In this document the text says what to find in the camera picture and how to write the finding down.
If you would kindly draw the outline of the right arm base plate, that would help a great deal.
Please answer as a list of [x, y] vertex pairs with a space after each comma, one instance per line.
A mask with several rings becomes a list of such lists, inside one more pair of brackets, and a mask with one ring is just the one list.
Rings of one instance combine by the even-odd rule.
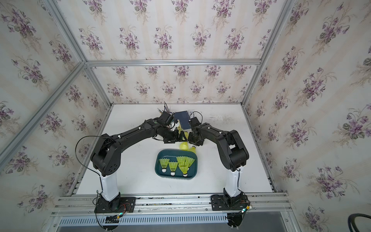
[[211, 196], [211, 205], [213, 211], [246, 211], [250, 209], [251, 203], [248, 200], [247, 195], [241, 192], [235, 197], [229, 197], [227, 194], [214, 194]]

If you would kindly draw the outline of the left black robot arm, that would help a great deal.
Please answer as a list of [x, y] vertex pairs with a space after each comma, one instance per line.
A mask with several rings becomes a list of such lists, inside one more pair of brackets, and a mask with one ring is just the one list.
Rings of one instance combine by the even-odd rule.
[[105, 201], [110, 203], [119, 197], [116, 171], [121, 164], [121, 154], [126, 149], [158, 135], [162, 137], [165, 144], [186, 141], [183, 131], [169, 127], [173, 119], [173, 114], [163, 112], [160, 117], [147, 119], [129, 131], [115, 135], [103, 134], [99, 137], [90, 160], [94, 169], [99, 171], [101, 195]]

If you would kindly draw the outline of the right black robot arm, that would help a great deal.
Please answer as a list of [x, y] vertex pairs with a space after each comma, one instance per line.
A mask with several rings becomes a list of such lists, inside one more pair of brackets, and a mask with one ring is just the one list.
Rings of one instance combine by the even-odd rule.
[[188, 120], [191, 132], [188, 142], [194, 146], [203, 146], [205, 140], [213, 142], [218, 150], [223, 166], [229, 170], [226, 186], [223, 189], [223, 200], [231, 208], [237, 204], [249, 204], [249, 200], [240, 188], [243, 168], [249, 159], [249, 153], [236, 130], [225, 131], [201, 123], [196, 117]]

